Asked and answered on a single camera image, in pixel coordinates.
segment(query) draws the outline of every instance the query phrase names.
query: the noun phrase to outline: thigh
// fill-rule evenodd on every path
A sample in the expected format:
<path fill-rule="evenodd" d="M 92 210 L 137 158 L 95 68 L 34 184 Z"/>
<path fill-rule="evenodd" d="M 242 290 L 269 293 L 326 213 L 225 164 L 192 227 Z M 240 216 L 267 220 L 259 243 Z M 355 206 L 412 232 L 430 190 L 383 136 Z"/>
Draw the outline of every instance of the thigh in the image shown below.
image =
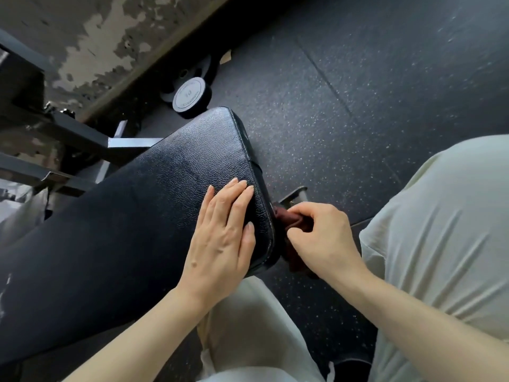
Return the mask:
<path fill-rule="evenodd" d="M 265 366 L 299 382 L 324 382 L 306 342 L 283 306 L 257 277 L 244 279 L 198 327 L 215 372 Z"/>
<path fill-rule="evenodd" d="M 509 342 L 509 135 L 436 154 L 360 240 L 373 273 Z M 379 332 L 370 380 L 420 377 Z"/>

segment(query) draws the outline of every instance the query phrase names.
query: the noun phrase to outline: leg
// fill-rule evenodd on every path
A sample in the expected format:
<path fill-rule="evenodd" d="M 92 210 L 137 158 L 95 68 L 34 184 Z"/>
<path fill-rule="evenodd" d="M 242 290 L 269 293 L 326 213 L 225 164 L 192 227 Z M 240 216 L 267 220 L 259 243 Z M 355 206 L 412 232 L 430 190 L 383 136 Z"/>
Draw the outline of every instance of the leg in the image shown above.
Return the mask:
<path fill-rule="evenodd" d="M 299 382 L 324 382 L 299 329 L 257 277 L 244 279 L 214 307 L 198 326 L 198 335 L 216 372 L 266 366 Z"/>
<path fill-rule="evenodd" d="M 509 135 L 477 138 L 428 160 L 361 232 L 374 274 L 509 342 Z M 383 333 L 370 381 L 417 381 Z"/>

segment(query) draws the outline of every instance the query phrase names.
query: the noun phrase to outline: black leather cushion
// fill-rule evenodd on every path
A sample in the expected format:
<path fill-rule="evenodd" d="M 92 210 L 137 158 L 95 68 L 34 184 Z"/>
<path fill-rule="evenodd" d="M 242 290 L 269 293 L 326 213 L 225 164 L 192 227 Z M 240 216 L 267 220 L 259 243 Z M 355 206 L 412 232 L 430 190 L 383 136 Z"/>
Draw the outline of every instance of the black leather cushion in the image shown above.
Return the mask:
<path fill-rule="evenodd" d="M 244 127 L 211 109 L 0 253 L 0 364 L 143 315 L 180 278 L 207 186 L 235 176 L 255 185 L 250 273 L 274 263 L 272 208 Z"/>

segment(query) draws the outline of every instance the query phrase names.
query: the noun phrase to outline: left hand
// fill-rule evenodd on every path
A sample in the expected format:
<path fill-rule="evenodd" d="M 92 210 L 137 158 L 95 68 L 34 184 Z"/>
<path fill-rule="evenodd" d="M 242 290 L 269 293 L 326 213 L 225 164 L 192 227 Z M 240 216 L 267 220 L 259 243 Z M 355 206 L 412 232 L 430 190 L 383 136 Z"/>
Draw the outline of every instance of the left hand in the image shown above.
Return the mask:
<path fill-rule="evenodd" d="M 207 311 L 235 291 L 249 269 L 254 226 L 243 225 L 253 192 L 234 178 L 216 196 L 209 186 L 201 204 L 177 288 Z"/>

